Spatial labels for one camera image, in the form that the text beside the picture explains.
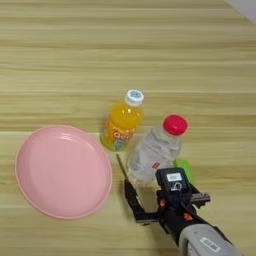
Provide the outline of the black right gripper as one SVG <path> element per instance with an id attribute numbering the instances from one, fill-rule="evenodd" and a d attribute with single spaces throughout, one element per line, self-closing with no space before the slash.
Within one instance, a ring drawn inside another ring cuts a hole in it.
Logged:
<path id="1" fill-rule="evenodd" d="M 181 232 L 186 227 L 196 224 L 207 224 L 207 221 L 197 215 L 194 205 L 204 206 L 208 203 L 210 201 L 208 193 L 192 194 L 188 205 L 184 202 L 176 202 L 175 206 L 171 206 L 166 200 L 161 199 L 156 212 L 146 213 L 139 203 L 135 188 L 127 179 L 124 180 L 124 192 L 136 222 L 140 224 L 158 222 L 176 244 L 179 244 Z"/>

